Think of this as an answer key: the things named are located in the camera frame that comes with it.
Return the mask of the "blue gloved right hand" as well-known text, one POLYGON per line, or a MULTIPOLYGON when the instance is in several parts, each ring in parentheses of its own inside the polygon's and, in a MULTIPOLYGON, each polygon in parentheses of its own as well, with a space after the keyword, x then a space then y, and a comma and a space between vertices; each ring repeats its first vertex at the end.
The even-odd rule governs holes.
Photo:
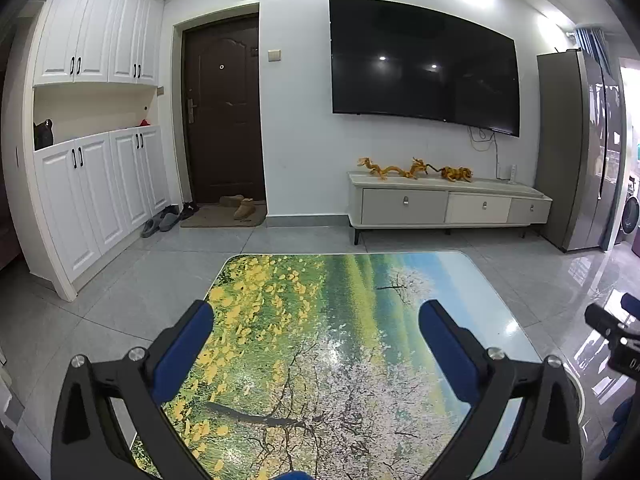
POLYGON ((606 436, 599 455, 601 462, 621 463, 639 456, 639 399, 636 396, 623 401, 613 412, 613 427, 606 436))

